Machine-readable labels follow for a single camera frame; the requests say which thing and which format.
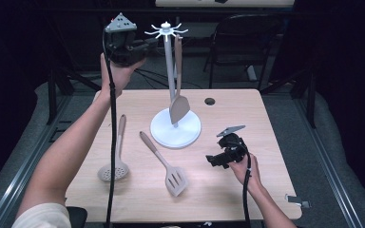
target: gray carpet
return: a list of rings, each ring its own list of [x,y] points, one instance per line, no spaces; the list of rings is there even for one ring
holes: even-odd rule
[[[161,51],[159,52],[147,59],[142,69],[164,75],[164,57],[161,55]],[[202,72],[204,60],[205,55],[203,55],[202,49],[187,48],[184,50],[184,83],[182,88],[207,88],[208,73]],[[216,72],[214,87],[257,86],[256,83],[243,82],[247,80],[247,76],[242,68],[217,68]],[[141,71],[141,73],[145,77],[135,73],[127,89],[165,88],[163,84],[166,84],[167,81],[164,77],[144,71]],[[90,72],[84,75],[90,77],[96,74]],[[60,133],[57,133],[52,137],[55,129],[67,128],[69,122],[74,122],[91,103],[94,92],[79,82],[73,81],[73,84],[76,88],[73,96],[66,97],[58,93],[61,110],[58,119],[52,126],[46,126],[48,120],[47,85],[42,85],[36,89],[39,100],[33,117],[0,174],[0,207],[2,207],[1,199],[5,196],[12,180],[16,177],[17,171],[29,158],[30,153],[35,150],[44,151],[50,145],[49,140],[54,140],[59,136]],[[338,203],[333,186],[326,176],[327,173],[322,168],[323,165],[318,155],[319,151],[315,139],[310,134],[307,123],[303,121],[304,113],[298,108],[299,106],[302,107],[303,101],[290,98],[288,94],[290,87],[290,85],[286,85],[273,94],[264,95],[262,99],[295,190],[298,196],[303,200],[310,201],[312,204],[311,208],[302,210],[303,216],[295,221],[296,225],[301,227],[365,227],[365,190],[346,163],[340,136],[326,103],[320,96],[317,96],[316,133],[318,133],[325,150],[329,154],[361,224],[352,225],[344,216],[345,214],[340,203]],[[0,219],[0,224],[3,224],[2,227],[10,227],[17,210],[18,201],[15,200],[15,203],[6,210],[5,217]],[[260,227],[259,222],[253,223],[253,227]],[[86,227],[102,227],[102,224],[88,223]]]

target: dark background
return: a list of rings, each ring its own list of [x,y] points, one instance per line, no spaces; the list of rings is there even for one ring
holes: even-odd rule
[[[111,9],[105,13],[55,13],[30,9]],[[155,9],[154,1],[0,1],[0,169],[21,137],[36,105],[34,89],[57,67],[99,70],[103,26],[121,10]],[[338,125],[348,163],[365,187],[365,0],[296,1],[271,73],[272,80],[312,66],[317,91]],[[212,12],[184,21],[218,21]],[[130,13],[139,29],[172,13]]]

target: wooden tabletop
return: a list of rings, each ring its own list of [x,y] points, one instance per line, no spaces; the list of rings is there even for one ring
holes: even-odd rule
[[[301,210],[285,200],[295,196],[279,146],[264,104],[255,89],[192,89],[182,90],[201,120],[201,135],[183,149],[168,149],[150,135],[153,117],[170,105],[168,90],[125,90],[117,99],[117,120],[126,115],[121,159],[129,167],[125,178],[115,182],[111,220],[114,222],[180,222],[244,220],[242,185],[231,169],[212,167],[206,155],[223,152],[216,135],[228,126],[246,125],[236,132],[250,152],[259,160],[264,186],[290,219],[298,219]],[[213,105],[205,103],[213,98]],[[145,132],[163,157],[172,166],[184,169],[187,188],[178,196],[168,193],[165,168],[140,139]],[[110,113],[79,173],[67,191],[67,206],[84,207],[87,221],[105,221],[109,183],[97,177],[98,170],[110,163]],[[259,208],[248,197],[251,219],[262,219]]]
[[[294,0],[156,0],[157,7],[172,8],[291,8]]]

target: person's left hand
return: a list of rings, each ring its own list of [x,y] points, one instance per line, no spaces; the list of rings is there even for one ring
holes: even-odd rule
[[[145,59],[142,59],[140,62],[128,67],[116,66],[113,62],[110,61],[110,68],[112,80],[115,84],[116,97],[119,97],[123,93],[123,89],[129,83],[130,76],[132,75],[133,71],[136,68],[142,66],[144,64],[144,61]],[[100,65],[102,71],[102,91],[107,91],[109,89],[109,77],[108,70],[106,68],[106,59],[103,53],[100,57]]]

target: person's hand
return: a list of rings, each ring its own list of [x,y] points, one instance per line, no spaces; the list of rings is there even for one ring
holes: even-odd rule
[[[142,61],[128,67],[119,67],[110,61],[110,68],[111,68],[112,80],[114,81],[115,84],[116,97],[119,97],[123,93],[123,89],[129,83],[133,71],[136,68],[142,66],[144,64],[144,61],[145,59],[142,59]],[[102,71],[102,92],[109,91],[108,70],[106,68],[106,59],[103,53],[100,56],[100,65]]]
[[[250,154],[250,158],[251,158],[251,177],[250,180],[248,181],[247,188],[250,194],[252,194],[253,191],[258,190],[260,187],[262,187],[262,184],[260,182],[257,157],[255,157],[253,154]],[[232,161],[228,163],[228,165],[236,175],[236,178],[239,180],[241,184],[244,183],[245,172],[247,171],[247,163],[248,163],[247,155],[245,155],[242,161],[240,162]]]

